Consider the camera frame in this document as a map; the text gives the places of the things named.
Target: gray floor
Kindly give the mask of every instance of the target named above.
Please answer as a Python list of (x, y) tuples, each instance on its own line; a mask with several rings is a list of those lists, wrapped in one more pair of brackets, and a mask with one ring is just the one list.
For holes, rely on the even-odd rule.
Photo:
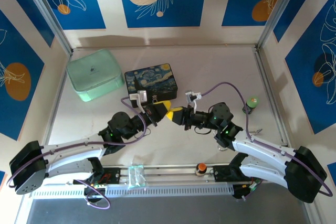
[(275, 184), (261, 185), (246, 202), (232, 196), (111, 199), (109, 210), (97, 210), (84, 199), (40, 199), (29, 224), (172, 224), (172, 223), (309, 223), (303, 204)]

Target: small bottle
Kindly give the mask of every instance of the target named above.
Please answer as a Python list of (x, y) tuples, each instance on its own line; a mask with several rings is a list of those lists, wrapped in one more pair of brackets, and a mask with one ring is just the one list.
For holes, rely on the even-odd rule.
[(199, 163), (198, 165), (196, 165), (195, 174), (197, 176), (204, 176), (205, 173), (206, 173), (206, 164)]
[(246, 101), (247, 114), (252, 114), (253, 110), (257, 107), (258, 104), (259, 98), (249, 97)]

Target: green bottle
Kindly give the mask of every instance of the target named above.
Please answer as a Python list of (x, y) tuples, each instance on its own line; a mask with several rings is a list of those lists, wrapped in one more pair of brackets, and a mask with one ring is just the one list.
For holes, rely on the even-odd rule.
[(253, 110), (257, 107), (259, 104), (259, 98), (258, 97), (249, 97), (246, 101), (246, 108), (247, 108), (247, 114), (252, 114)]

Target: white table surface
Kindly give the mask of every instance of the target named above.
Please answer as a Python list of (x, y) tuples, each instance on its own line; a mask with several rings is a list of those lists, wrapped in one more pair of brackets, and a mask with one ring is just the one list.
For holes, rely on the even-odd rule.
[[(72, 59), (93, 53), (95, 50), (75, 50)], [(252, 48), (225, 46), (178, 46), (118, 48), (111, 52), (117, 58), (122, 71), (169, 63), (178, 86), (177, 99), (172, 108), (186, 106), (185, 91), (205, 92), (221, 81), (236, 85), (243, 96), (256, 95), (260, 104), (250, 116), (251, 131), (262, 128), (260, 137), (273, 143), (281, 143), (276, 121), (270, 109), (266, 93), (258, 72)], [(72, 89), (67, 78), (49, 144), (60, 144), (89, 137), (107, 127), (112, 116), (125, 111), (130, 117), (134, 113), (121, 102), (126, 97), (126, 86), (90, 102), (82, 102)], [(232, 114), (233, 122), (245, 127), (243, 104), (236, 91), (230, 86), (220, 86), (198, 102), (197, 110), (207, 111), (218, 102), (225, 102)], [(103, 165), (181, 165), (227, 163), (236, 155), (227, 150), (221, 152), (213, 134), (197, 135), (193, 129), (184, 131), (183, 126), (164, 118), (157, 127), (150, 126), (151, 134), (134, 145), (124, 147), (115, 154), (103, 157)]]

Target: mint green pouch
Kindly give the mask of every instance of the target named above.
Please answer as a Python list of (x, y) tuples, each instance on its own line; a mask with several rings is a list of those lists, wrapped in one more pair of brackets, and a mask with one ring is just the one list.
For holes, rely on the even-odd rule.
[(106, 49), (69, 62), (67, 72), (75, 92), (85, 102), (124, 85), (121, 68)]

